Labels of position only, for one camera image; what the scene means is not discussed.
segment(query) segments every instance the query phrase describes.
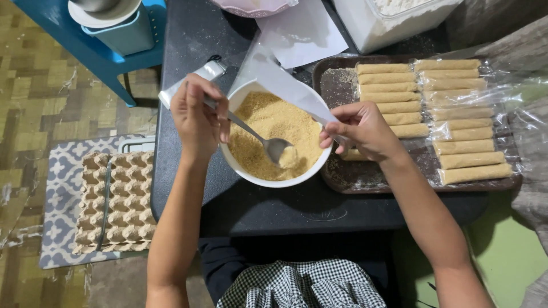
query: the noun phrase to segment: black table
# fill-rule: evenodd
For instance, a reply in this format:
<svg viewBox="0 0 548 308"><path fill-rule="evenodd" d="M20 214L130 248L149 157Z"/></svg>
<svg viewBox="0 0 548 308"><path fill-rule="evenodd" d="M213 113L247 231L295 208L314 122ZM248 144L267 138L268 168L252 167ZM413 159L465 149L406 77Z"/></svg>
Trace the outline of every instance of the black table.
<svg viewBox="0 0 548 308"><path fill-rule="evenodd" d="M350 37L330 3L325 3L349 46ZM253 19L224 12L209 1L170 1L165 30L162 88L201 67L213 54L232 65L217 84L227 92L257 29ZM443 26L378 51L420 54L449 51ZM295 69L311 85L311 72ZM152 184L152 212L159 219L171 189L181 145L171 112L159 104ZM440 193L458 223L469 224L487 207L487 193ZM393 195L343 195L316 174L300 185L269 189L240 178L217 151L209 164L201 236L281 235L395 229L405 225Z"/></svg>

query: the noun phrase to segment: white plastic container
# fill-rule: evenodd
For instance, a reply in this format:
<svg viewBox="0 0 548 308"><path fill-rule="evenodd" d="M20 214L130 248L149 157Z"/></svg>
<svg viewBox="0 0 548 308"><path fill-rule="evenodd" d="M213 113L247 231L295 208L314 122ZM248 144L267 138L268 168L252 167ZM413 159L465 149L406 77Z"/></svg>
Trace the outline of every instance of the white plastic container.
<svg viewBox="0 0 548 308"><path fill-rule="evenodd" d="M316 93L312 88L308 87L311 92L316 94L318 96L318 99L325 104L322 97ZM249 92L266 92L269 93L261 84L259 84L257 81L252 80L245 84L243 84L241 87L237 88L232 94L229 96L229 110L234 112L238 107L242 104L243 100L246 98L246 96L249 94ZM234 156L232 156L232 153L230 153L229 147L226 144L220 144L221 152L225 156L226 162L229 164L229 166L234 169L234 171L244 179L255 183L260 186L264 187L273 187L273 188L281 188L281 187L289 187L293 185L297 185L299 183L302 183L309 178L311 178L313 175L315 175L320 168L322 168L323 164L326 163L327 158L329 157L329 154L331 153L331 149L333 148L333 143L331 143L330 147L323 150L322 154L316 161L316 163L310 168L307 172L304 174L297 176L296 178L285 180L285 181L267 181L263 179L256 178L252 176L251 174L247 173L242 166L236 161Z"/></svg>
<svg viewBox="0 0 548 308"><path fill-rule="evenodd" d="M354 44L363 54L437 27L463 0L431 0L395 15L373 0L333 0Z"/></svg>

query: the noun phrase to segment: black and white checkered fabric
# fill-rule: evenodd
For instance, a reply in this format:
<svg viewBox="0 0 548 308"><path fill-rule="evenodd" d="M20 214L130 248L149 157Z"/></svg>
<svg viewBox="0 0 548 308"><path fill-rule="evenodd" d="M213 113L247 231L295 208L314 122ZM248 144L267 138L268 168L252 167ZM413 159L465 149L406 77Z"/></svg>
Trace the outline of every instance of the black and white checkered fabric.
<svg viewBox="0 0 548 308"><path fill-rule="evenodd" d="M355 263L276 261L243 271L217 308L386 308L369 276Z"/></svg>

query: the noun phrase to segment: hand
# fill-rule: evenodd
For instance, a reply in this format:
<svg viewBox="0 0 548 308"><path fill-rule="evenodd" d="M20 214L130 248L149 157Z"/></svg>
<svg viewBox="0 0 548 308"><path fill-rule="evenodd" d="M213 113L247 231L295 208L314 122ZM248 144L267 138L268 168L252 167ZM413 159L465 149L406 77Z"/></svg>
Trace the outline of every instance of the hand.
<svg viewBox="0 0 548 308"><path fill-rule="evenodd" d="M217 101L216 111L203 103L204 94ZM170 109L181 138L182 154L191 161L209 162L218 143L229 141L229 100L212 82L188 74L173 96Z"/></svg>
<svg viewBox="0 0 548 308"><path fill-rule="evenodd" d="M403 145L381 115L374 102L363 101L331 109L341 122L329 122L319 135L320 147L329 147L333 139L329 134L350 139L340 144L335 153L341 154L353 144L368 160L381 162L405 152Z"/></svg>

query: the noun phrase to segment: blue plastic chair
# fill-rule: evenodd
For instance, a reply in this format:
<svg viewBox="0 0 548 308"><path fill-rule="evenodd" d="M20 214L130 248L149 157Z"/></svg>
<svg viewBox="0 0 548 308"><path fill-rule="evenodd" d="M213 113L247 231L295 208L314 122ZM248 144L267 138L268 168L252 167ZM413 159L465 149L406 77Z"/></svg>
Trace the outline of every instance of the blue plastic chair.
<svg viewBox="0 0 548 308"><path fill-rule="evenodd" d="M67 0L12 0L35 23L111 88L128 107L133 97L118 81L118 75L162 63L165 30L165 1L142 0L149 13L155 46L150 50L121 57L100 40L85 34L69 14Z"/></svg>

